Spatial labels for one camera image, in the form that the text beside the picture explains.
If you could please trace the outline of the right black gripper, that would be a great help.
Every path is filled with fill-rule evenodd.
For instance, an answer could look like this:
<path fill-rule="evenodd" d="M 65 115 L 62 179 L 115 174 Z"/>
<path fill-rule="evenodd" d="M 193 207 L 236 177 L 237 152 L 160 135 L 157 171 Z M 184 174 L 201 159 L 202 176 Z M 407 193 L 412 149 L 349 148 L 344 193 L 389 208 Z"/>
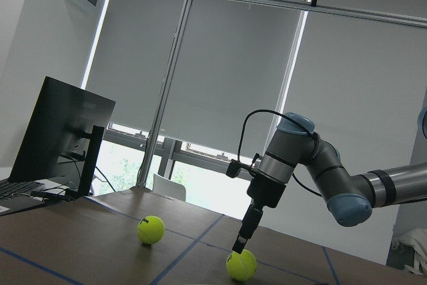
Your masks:
<path fill-rule="evenodd" d="M 247 241 L 253 236 L 263 216 L 262 208 L 276 208 L 284 193 L 286 185 L 271 180 L 263 175 L 256 175 L 250 182 L 247 195 L 252 199 L 243 220 L 232 250 L 238 254 L 243 252 Z"/>

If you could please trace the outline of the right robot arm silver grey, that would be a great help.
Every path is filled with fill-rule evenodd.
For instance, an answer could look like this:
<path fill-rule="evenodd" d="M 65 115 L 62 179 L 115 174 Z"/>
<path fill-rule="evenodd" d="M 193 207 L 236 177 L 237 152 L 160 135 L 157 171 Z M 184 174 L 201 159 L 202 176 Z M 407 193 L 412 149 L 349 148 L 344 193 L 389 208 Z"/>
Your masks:
<path fill-rule="evenodd" d="M 263 208 L 277 207 L 299 164 L 307 168 L 327 209 L 343 227 L 365 222 L 374 208 L 426 200 L 425 163 L 352 176 L 337 149 L 320 138 L 311 120 L 292 112 L 280 117 L 263 155 L 255 155 L 251 164 L 232 160 L 227 168 L 226 174 L 231 178 L 240 170 L 252 177 L 247 189 L 252 202 L 232 247 L 234 252 L 242 253 L 259 226 Z"/>

